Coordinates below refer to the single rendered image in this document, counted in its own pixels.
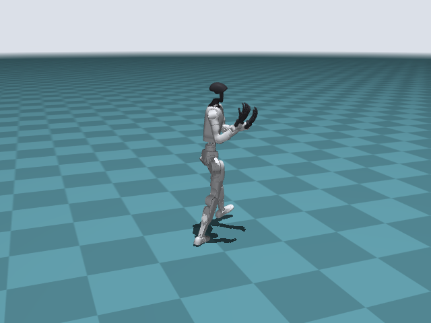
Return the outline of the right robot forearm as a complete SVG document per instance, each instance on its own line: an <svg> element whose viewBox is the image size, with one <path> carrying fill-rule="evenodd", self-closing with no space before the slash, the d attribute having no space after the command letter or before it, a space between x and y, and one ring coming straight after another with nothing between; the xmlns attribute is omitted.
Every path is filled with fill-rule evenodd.
<svg viewBox="0 0 431 323"><path fill-rule="evenodd" d="M234 123L235 124L235 123ZM228 131L224 132L221 135L218 135L216 137L216 141L218 143L223 143L224 141L230 140L230 138L235 135L236 133L239 132L239 130L242 128L242 124L239 123L239 125L237 127L235 127L234 125L232 126L232 128L230 128Z"/></svg>

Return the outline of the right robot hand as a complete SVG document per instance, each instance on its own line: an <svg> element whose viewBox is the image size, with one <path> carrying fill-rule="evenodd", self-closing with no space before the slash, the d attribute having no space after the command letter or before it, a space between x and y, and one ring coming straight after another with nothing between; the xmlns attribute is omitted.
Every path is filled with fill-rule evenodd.
<svg viewBox="0 0 431 323"><path fill-rule="evenodd" d="M244 104L245 104L245 106L244 106ZM249 112L251 111L251 107L246 103L244 103L244 104L242 103L243 109L242 109L241 113L240 113L240 108L238 108L239 117L234 124L235 127L237 127L239 125L239 123L243 125L244 124L243 121L247 118Z"/></svg>

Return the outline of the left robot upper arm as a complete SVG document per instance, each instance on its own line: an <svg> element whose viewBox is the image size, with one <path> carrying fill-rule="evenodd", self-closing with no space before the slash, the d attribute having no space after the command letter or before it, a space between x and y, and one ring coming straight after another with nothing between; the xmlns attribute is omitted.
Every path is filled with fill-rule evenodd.
<svg viewBox="0 0 431 323"><path fill-rule="evenodd" d="M221 104L219 104L219 105L221 105ZM222 106L222 105L221 105ZM223 108L223 107L222 107ZM226 132L226 131L228 131L229 129L230 129L230 126L229 125L227 125L227 124L225 124L225 121L226 121L226 119L225 119L225 117L224 117L224 121L223 121L223 124L222 124L222 129L221 129L221 132L222 133L224 133L224 132Z"/></svg>

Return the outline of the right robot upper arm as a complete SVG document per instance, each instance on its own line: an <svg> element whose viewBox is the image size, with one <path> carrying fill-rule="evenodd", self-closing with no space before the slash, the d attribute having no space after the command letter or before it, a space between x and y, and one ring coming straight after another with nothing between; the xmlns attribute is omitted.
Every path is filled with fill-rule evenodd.
<svg viewBox="0 0 431 323"><path fill-rule="evenodd" d="M218 143L216 141L216 137L219 135L219 131L220 131L220 126L219 126L219 121L218 121L219 120L218 112L216 110L210 110L207 114L207 117L208 117L208 120L210 122L213 140L217 144L222 144L222 143Z"/></svg>

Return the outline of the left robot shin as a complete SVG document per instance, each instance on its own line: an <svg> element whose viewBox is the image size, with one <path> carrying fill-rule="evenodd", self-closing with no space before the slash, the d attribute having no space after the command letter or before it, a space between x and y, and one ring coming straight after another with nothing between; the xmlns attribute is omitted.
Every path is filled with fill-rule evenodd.
<svg viewBox="0 0 431 323"><path fill-rule="evenodd" d="M211 186L211 183L210 183L210 186ZM220 191L220 195L219 195L219 198L218 198L218 209L221 212L223 210L225 210L225 208L224 208L224 187L223 187L223 184L222 184L222 189Z"/></svg>

